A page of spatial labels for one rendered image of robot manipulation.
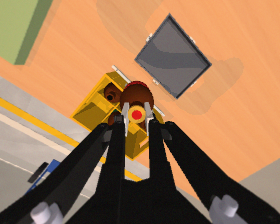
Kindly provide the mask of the grey square tray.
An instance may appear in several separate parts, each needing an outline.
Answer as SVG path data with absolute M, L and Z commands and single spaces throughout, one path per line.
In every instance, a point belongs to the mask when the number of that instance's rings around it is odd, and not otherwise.
M 171 14 L 166 16 L 135 61 L 176 100 L 212 66 Z

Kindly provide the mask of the yellow divided crate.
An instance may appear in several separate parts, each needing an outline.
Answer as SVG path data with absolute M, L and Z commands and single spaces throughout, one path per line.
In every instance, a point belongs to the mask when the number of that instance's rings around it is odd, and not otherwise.
M 127 84 L 129 84 L 116 71 L 113 71 L 104 75 L 85 97 L 81 108 L 81 125 L 90 132 L 98 124 L 108 123 L 108 118 L 115 108 L 120 113 L 122 112 L 119 102 L 112 103 L 107 101 L 104 97 L 104 88 L 110 82 L 117 86 L 122 92 Z M 155 114 L 159 123 L 165 124 L 160 113 L 154 107 L 152 113 Z M 147 138 L 149 138 L 149 136 L 147 136 L 145 129 L 141 128 L 138 123 L 133 123 L 129 120 L 128 132 L 127 136 L 125 136 L 125 156 L 131 161 L 135 160 L 149 148 L 149 142 L 145 143 L 140 148 L 140 144 Z

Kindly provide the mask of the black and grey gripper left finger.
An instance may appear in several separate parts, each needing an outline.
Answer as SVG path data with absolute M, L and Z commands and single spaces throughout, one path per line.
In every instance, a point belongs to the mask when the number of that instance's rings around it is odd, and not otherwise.
M 35 188 L 0 212 L 0 224 L 62 224 L 108 147 L 85 224 L 119 224 L 129 102 L 114 124 L 98 124 Z

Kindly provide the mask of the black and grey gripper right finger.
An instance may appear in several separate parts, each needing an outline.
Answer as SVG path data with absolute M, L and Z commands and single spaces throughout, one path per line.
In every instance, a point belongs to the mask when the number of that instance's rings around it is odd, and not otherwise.
M 187 224 L 164 142 L 212 224 L 280 224 L 275 208 L 229 177 L 176 123 L 159 123 L 149 102 L 144 102 L 144 109 L 153 224 Z

